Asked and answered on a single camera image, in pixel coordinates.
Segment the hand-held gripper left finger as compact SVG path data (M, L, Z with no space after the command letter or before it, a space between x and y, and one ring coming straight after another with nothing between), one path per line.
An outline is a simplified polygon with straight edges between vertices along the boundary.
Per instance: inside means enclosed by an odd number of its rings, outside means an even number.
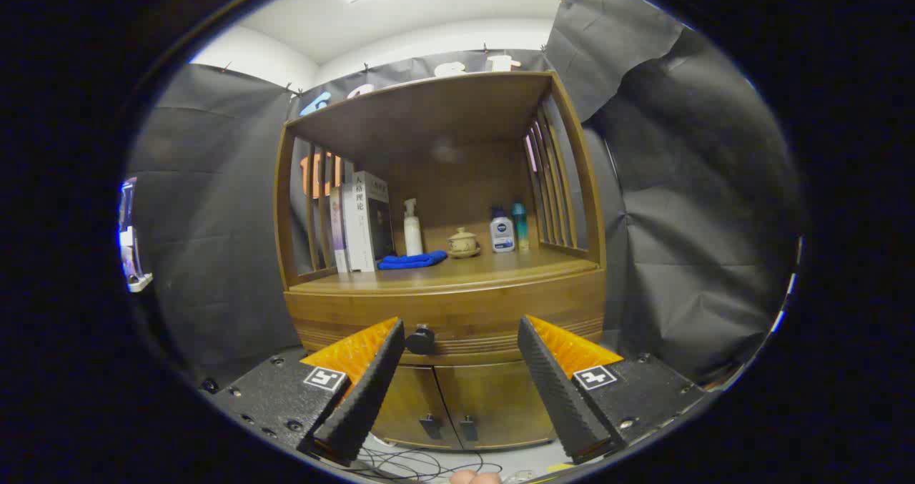
M268 442L347 467L378 418L403 350L403 321L391 317L310 355L274 355L210 400Z

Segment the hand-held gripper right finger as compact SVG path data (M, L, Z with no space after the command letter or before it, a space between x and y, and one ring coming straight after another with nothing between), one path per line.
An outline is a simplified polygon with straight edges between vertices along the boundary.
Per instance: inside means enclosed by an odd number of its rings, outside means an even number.
M651 354L624 358L532 315L520 318L518 347L575 464L628 450L706 401L700 385Z

